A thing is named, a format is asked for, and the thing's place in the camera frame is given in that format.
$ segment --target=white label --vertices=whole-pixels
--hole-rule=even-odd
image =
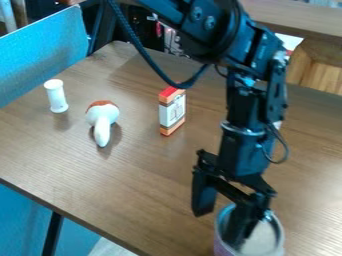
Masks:
[[[171,105],[167,107],[159,105],[159,120],[161,125],[170,127],[184,116],[185,99],[185,94],[177,95]]]

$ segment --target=table leg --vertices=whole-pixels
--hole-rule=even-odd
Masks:
[[[46,234],[42,256],[53,256],[55,254],[62,224],[63,217],[60,214],[53,212],[49,229]]]

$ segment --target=small white container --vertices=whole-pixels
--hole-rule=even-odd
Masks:
[[[241,250],[234,250],[222,240],[222,229],[227,225],[235,205],[223,208],[215,221],[215,256],[284,256],[284,230],[278,218],[272,213],[268,221],[260,221],[251,237]]]
[[[44,88],[49,97],[50,110],[53,113],[63,113],[68,110],[69,105],[66,102],[62,80],[51,79],[44,83]]]

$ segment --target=wooden table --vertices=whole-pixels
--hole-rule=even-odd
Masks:
[[[152,53],[177,80],[199,66]],[[190,184],[195,151],[218,149],[224,81],[209,72],[189,90],[187,121],[165,138],[157,97],[165,84],[130,45],[108,45],[58,77],[67,113],[49,111],[42,87],[1,109],[2,183],[138,254],[212,255],[215,215],[192,215]],[[279,192],[272,207],[285,227],[287,255],[340,255],[342,99],[289,89],[282,133],[292,154],[266,172]],[[106,149],[95,146],[84,119],[99,99],[121,109]],[[217,209],[227,202],[221,198]]]

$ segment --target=blue panel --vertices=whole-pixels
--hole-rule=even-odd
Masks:
[[[0,255],[41,255],[51,211],[0,185]],[[56,256],[86,256],[99,235],[65,219]]]
[[[0,38],[0,107],[82,60],[87,50],[76,6]]]

